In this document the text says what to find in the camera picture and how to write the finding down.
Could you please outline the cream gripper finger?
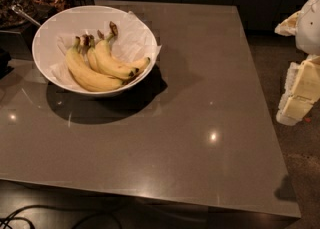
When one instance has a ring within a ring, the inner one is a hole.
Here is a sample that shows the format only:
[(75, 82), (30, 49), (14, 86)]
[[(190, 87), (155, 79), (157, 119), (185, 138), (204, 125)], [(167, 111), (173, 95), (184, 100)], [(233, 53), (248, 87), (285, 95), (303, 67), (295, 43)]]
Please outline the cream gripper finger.
[(299, 14), (300, 12), (297, 11), (290, 15), (276, 26), (274, 32), (281, 36), (295, 36)]
[(294, 126), (320, 99), (320, 56), (308, 55), (300, 64), (292, 62), (287, 70), (284, 93), (276, 120)]

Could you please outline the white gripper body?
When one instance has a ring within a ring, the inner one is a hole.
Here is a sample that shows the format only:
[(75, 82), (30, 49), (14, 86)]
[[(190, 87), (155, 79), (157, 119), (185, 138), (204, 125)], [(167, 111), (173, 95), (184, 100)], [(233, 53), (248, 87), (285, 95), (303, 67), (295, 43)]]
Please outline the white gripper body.
[(300, 10), (296, 26), (296, 47), (320, 55), (320, 0), (308, 0)]

